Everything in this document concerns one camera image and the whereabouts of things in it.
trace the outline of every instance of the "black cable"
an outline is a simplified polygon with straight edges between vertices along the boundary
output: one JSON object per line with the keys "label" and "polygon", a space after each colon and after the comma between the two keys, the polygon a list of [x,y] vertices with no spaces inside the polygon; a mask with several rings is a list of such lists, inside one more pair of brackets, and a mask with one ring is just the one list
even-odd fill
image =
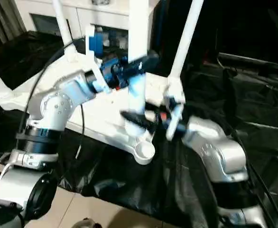
{"label": "black cable", "polygon": [[265,215],[267,216],[269,222],[271,223],[271,226],[272,226],[273,228],[275,228],[275,223],[274,223],[274,221],[273,221],[273,219],[272,219],[270,213],[268,212],[268,210],[267,210],[266,207],[264,206],[264,204],[263,204],[261,198],[259,197],[259,195],[257,195],[257,200],[258,200],[258,203],[260,204],[260,206],[261,206],[261,208],[262,208],[262,210],[263,210],[263,213],[265,213]]}
{"label": "black cable", "polygon": [[272,206],[274,207],[275,212],[277,213],[277,216],[278,216],[278,207],[277,207],[277,205],[276,205],[276,203],[275,203],[273,197],[271,196],[270,191],[268,190],[267,186],[265,185],[264,181],[262,180],[261,176],[257,173],[257,171],[255,170],[255,168],[253,167],[253,165],[249,162],[248,154],[247,154],[247,152],[246,152],[246,150],[245,150],[245,147],[244,147],[244,145],[243,145],[243,143],[242,143],[242,140],[240,139],[240,137],[239,137],[239,135],[237,134],[237,132],[235,131],[235,129],[234,129],[222,116],[220,116],[217,112],[215,112],[214,110],[212,110],[212,109],[210,109],[210,108],[208,108],[208,107],[206,107],[206,106],[204,106],[204,105],[195,104],[195,103],[192,103],[192,102],[186,102],[185,105],[192,106],[192,107],[196,107],[196,108],[199,108],[199,109],[202,109],[202,110],[204,110],[204,111],[209,112],[210,114],[212,114],[212,115],[215,116],[216,118],[220,118],[220,120],[223,122],[223,124],[226,125],[226,126],[229,128],[229,130],[231,131],[231,136],[239,143],[239,145],[242,147],[242,149],[243,149],[243,151],[244,151],[244,154],[245,154],[245,156],[246,156],[247,172],[248,172],[249,179],[252,180],[252,179],[251,179],[251,174],[250,174],[250,170],[252,169],[254,175],[256,176],[258,182],[261,184],[261,186],[262,186],[262,188],[263,188],[263,190],[264,190],[264,193],[267,195],[267,197],[268,197],[270,203],[271,203]]}
{"label": "black cable", "polygon": [[272,206],[274,207],[275,212],[278,215],[278,207],[273,199],[273,197],[271,196],[266,184],[264,183],[264,181],[262,180],[261,176],[258,174],[258,172],[256,171],[256,169],[254,168],[254,166],[251,164],[250,165],[251,169],[253,170],[253,173],[255,174],[257,180],[259,181],[259,183],[261,184],[262,188],[264,189],[268,199],[270,200],[270,203],[272,204]]}
{"label": "black cable", "polygon": [[80,105],[80,107],[81,107],[81,115],[82,115],[82,135],[81,135],[81,139],[80,139],[79,148],[78,148],[77,154],[76,154],[76,156],[75,156],[76,159],[78,159],[80,150],[81,150],[81,148],[82,148],[82,142],[83,142],[83,138],[84,138],[84,129],[85,129],[84,110],[83,110],[82,104]]}
{"label": "black cable", "polygon": [[51,58],[47,61],[47,63],[44,65],[41,73],[39,74],[38,78],[36,79],[33,87],[31,88],[31,91],[29,93],[29,97],[28,97],[28,101],[27,101],[27,104],[26,104],[26,107],[24,109],[24,113],[22,115],[22,118],[21,118],[21,121],[20,121],[20,125],[19,125],[19,129],[18,129],[18,133],[22,133],[22,129],[23,129],[23,125],[25,123],[25,119],[26,119],[26,113],[27,113],[27,110],[28,110],[28,104],[29,104],[29,101],[31,99],[31,97],[33,96],[34,94],[34,91],[40,81],[40,79],[42,78],[42,76],[44,75],[44,73],[46,72],[47,68],[49,67],[49,65],[51,65],[55,60],[57,60],[57,58],[60,57],[60,55],[62,54],[62,52],[70,45],[74,44],[75,42],[79,41],[79,40],[83,40],[83,38],[79,38],[79,39],[75,39],[73,40],[72,42],[64,45],[63,47],[61,47],[59,50],[57,50],[53,56],[51,56]]}

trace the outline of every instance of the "black tarp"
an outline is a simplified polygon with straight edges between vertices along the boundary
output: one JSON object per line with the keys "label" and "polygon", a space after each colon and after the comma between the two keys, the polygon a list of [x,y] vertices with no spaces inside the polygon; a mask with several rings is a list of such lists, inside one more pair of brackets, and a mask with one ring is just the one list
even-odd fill
{"label": "black tarp", "polygon": [[[9,66],[6,65],[3,58],[14,53],[9,49],[0,52],[0,76],[11,88],[15,86],[9,83],[14,80],[24,82],[55,51],[50,48],[47,52],[47,46],[54,43],[43,44],[38,42],[41,39],[38,36],[30,36],[31,39],[24,35],[19,40],[18,49],[24,47],[19,63],[9,59]],[[37,57],[39,51],[45,54],[43,60]],[[28,56],[34,53],[35,58],[29,59]],[[278,204],[278,77],[269,80],[241,74],[235,76],[222,69],[202,67],[184,74],[183,85],[189,102],[209,107],[237,130],[251,163]],[[21,114],[20,111],[2,111],[0,108],[0,156],[13,149]],[[184,120],[191,114],[213,119],[227,134],[230,133],[220,118],[187,105]],[[159,129],[153,141],[156,148],[153,161],[140,166],[130,154],[88,137],[84,138],[82,152],[75,160],[79,136],[66,129],[62,137],[56,168],[60,187],[180,227],[216,227],[215,202],[203,165],[195,152],[183,146],[180,139],[168,142],[165,132]],[[270,212],[277,220],[275,213]]]}

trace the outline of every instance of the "tiled floor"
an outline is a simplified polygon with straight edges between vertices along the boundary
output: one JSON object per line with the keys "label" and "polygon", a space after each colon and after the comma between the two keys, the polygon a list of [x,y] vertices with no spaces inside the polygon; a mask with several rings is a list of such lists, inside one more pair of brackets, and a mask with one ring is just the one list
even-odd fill
{"label": "tiled floor", "polygon": [[57,188],[50,211],[42,218],[30,221],[25,227],[71,228],[84,218],[92,218],[103,228],[175,228],[135,211],[61,188]]}

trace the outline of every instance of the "white pole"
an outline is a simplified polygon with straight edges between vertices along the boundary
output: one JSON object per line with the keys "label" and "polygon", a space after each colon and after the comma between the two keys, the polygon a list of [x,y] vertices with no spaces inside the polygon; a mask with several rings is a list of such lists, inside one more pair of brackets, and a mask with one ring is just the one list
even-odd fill
{"label": "white pole", "polygon": [[[69,32],[69,28],[66,22],[66,18],[64,17],[63,14],[63,8],[62,8],[62,4],[60,2],[60,0],[53,0],[53,6],[54,6],[54,10],[56,12],[56,18],[57,18],[57,22],[58,22],[58,26],[60,29],[60,33],[61,33],[61,37],[63,40],[64,45],[67,45],[68,43],[72,42],[72,36]],[[65,53],[69,54],[69,53],[75,53],[76,48],[74,45],[70,45],[69,47],[67,47],[65,49]]]}
{"label": "white pole", "polygon": [[[142,57],[148,51],[148,0],[130,0],[129,14],[129,62]],[[145,74],[129,80],[129,110],[138,114],[145,111]],[[126,122],[129,135],[140,136],[145,129]]]}
{"label": "white pole", "polygon": [[204,0],[193,0],[169,77],[180,77]]}

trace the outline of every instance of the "silver robotic arm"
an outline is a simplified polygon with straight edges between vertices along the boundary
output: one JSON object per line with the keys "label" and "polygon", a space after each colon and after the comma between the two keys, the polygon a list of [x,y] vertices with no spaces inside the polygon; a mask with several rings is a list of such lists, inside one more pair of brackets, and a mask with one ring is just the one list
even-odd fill
{"label": "silver robotic arm", "polygon": [[[129,78],[153,69],[157,62],[158,55],[150,52],[131,63],[112,59],[100,70],[110,88],[124,88]],[[75,108],[101,91],[92,71],[78,71],[30,99],[26,127],[17,134],[17,146],[0,175],[0,228],[24,227],[49,211],[57,187],[52,169],[60,136]]]}
{"label": "silver robotic arm", "polygon": [[217,199],[220,222],[230,227],[267,228],[257,197],[250,190],[246,155],[210,120],[189,119],[182,142],[203,161]]}

